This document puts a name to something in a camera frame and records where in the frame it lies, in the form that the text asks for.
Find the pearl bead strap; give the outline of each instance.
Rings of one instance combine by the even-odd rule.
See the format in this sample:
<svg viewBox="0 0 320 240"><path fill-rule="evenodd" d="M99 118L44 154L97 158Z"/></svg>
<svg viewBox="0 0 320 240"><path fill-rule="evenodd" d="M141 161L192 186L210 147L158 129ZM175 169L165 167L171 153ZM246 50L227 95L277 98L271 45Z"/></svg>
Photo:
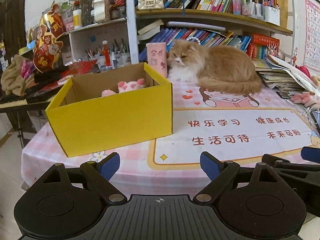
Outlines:
<svg viewBox="0 0 320 240"><path fill-rule="evenodd" d="M201 42L196 37L188 37L188 38L186 38L186 41L191 41L191 40L194 40L194 41L198 42L199 45L201 45Z"/></svg>

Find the long-haired cat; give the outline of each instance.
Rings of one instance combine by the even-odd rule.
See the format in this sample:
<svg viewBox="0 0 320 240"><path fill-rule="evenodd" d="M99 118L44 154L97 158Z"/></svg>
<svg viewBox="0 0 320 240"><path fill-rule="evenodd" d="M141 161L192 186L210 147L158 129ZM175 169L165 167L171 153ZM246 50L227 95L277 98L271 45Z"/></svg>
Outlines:
<svg viewBox="0 0 320 240"><path fill-rule="evenodd" d="M259 93L262 81L251 58L231 46L200 46L175 40L169 52L169 78L235 95Z"/></svg>

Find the metal screw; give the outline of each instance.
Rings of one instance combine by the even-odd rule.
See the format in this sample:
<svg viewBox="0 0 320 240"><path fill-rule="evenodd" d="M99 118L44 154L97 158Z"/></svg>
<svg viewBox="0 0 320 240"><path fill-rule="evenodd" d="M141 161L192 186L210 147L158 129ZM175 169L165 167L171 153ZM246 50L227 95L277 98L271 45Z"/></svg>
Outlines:
<svg viewBox="0 0 320 240"><path fill-rule="evenodd" d="M201 202L208 202L210 201L212 198L210 195L208 194L199 194L198 196L196 196L196 199L198 201L201 201Z"/></svg>
<svg viewBox="0 0 320 240"><path fill-rule="evenodd" d="M119 202L122 201L124 199L124 196L122 196L121 194L112 194L109 196L109 200L112 202Z"/></svg>

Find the floor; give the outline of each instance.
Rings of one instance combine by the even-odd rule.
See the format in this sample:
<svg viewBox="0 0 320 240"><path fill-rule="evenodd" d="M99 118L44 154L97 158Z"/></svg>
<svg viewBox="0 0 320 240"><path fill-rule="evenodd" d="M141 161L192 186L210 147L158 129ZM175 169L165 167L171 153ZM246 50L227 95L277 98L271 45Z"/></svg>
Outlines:
<svg viewBox="0 0 320 240"><path fill-rule="evenodd" d="M14 133L0 148L0 239L18 240L21 236L13 217L15 203L24 194L20 174L21 146ZM299 233L303 240L320 239L320 218L313 218L302 226Z"/></svg>

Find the yellow cardboard box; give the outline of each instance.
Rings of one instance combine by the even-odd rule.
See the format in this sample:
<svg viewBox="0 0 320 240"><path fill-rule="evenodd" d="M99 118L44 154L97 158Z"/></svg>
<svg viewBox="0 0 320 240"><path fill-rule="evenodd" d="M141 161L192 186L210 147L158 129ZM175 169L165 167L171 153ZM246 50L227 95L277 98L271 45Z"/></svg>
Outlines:
<svg viewBox="0 0 320 240"><path fill-rule="evenodd" d="M118 82L146 80L147 87L118 93ZM172 134L172 84L139 63L68 80L46 109L50 126L68 157Z"/></svg>

